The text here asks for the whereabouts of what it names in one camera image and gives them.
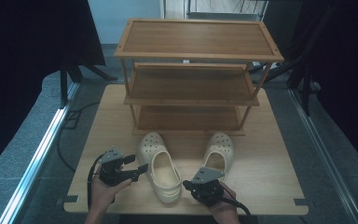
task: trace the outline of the cream clog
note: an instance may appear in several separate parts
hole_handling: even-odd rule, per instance
[[[202,166],[225,172],[222,179],[225,181],[233,162],[234,144],[231,138],[225,133],[215,133],[209,140]]]
[[[182,178],[158,133],[149,133],[142,139],[138,146],[138,161],[149,163],[146,175],[162,202],[173,203],[180,198]]]

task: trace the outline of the shoe rack shelf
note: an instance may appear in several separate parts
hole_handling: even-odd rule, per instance
[[[130,19],[115,57],[123,67],[124,104],[130,106],[134,134],[245,135],[244,122],[259,105],[264,78],[272,63],[283,61],[262,21]],[[249,76],[251,62],[267,63],[256,86]]]

